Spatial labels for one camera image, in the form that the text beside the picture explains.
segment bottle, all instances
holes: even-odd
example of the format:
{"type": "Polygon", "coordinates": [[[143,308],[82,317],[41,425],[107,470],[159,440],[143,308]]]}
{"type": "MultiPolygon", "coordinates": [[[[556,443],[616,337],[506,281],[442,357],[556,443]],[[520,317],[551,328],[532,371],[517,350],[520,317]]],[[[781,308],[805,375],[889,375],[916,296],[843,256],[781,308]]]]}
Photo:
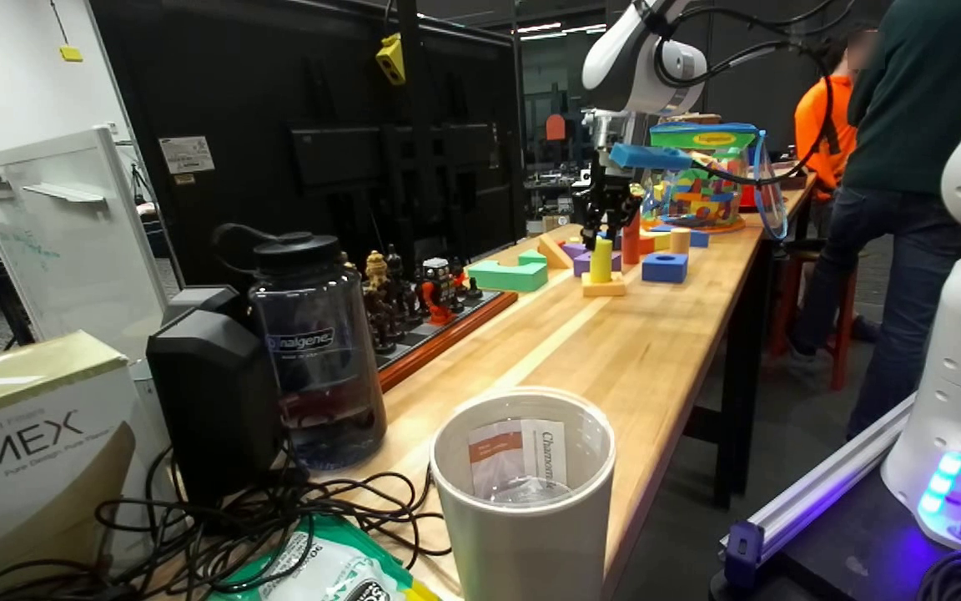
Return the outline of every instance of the bottle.
{"type": "Polygon", "coordinates": [[[359,272],[335,237],[254,244],[251,302],[279,384],[285,455],[302,470],[370,456],[385,430],[359,272]]]}

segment wooden workbench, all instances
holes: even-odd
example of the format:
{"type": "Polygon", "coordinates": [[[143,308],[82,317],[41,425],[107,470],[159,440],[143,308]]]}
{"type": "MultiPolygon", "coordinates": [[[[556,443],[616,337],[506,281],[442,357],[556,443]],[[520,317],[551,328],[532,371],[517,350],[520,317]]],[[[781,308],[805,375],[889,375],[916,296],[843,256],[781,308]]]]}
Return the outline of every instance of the wooden workbench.
{"type": "MultiPolygon", "coordinates": [[[[532,244],[528,237],[496,256],[509,259],[520,251],[532,251],[532,244]]],[[[607,581],[613,581],[692,415],[692,397],[714,350],[725,340],[734,345],[728,330],[734,315],[740,320],[738,347],[747,355],[728,350],[728,360],[747,357],[747,366],[738,366],[747,390],[728,390],[725,397],[738,409],[708,409],[690,430],[709,430],[709,440],[728,440],[719,443],[725,456],[717,470],[740,473],[734,473],[725,494],[743,488],[767,281],[757,269],[767,265],[761,251],[761,220],[743,218],[743,226],[709,230],[709,246],[690,246],[684,285],[641,285],[632,269],[627,296],[583,296],[571,269],[551,269],[543,290],[523,293],[513,308],[382,395],[385,440],[348,478],[399,470],[421,484],[433,430],[461,400],[487,386],[566,386],[592,400],[616,430],[607,527],[607,581]]],[[[442,523],[430,522],[424,541],[427,548],[447,545],[442,523]]],[[[413,574],[441,596],[456,594],[451,557],[421,561],[413,574]]]]}

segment floor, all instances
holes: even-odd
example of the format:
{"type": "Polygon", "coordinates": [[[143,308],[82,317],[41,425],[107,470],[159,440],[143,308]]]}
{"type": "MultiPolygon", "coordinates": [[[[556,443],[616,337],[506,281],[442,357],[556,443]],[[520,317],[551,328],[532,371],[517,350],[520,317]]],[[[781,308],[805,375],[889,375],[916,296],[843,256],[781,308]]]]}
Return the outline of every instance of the floor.
{"type": "MultiPolygon", "coordinates": [[[[887,256],[887,239],[863,251],[857,269],[857,309],[866,317],[882,317],[887,256]]],[[[738,498],[729,510],[709,506],[714,447],[681,440],[637,548],[630,552],[627,572],[613,588],[613,601],[708,596],[708,581],[717,572],[719,534],[840,443],[866,357],[872,347],[857,345],[852,355],[852,384],[843,390],[809,390],[781,371],[767,371],[753,421],[747,494],[738,498]]]]}

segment computer screen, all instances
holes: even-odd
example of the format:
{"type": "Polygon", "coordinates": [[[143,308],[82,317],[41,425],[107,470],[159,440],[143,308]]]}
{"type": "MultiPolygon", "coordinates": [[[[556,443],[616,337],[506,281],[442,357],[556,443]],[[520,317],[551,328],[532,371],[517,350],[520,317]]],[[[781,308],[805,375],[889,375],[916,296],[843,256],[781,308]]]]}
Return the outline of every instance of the computer screen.
{"type": "Polygon", "coordinates": [[[222,281],[211,234],[231,220],[335,234],[352,259],[389,244],[408,259],[469,256],[523,230],[509,36],[424,20],[403,93],[373,60],[392,10],[92,0],[92,12],[189,285],[222,281]]]}

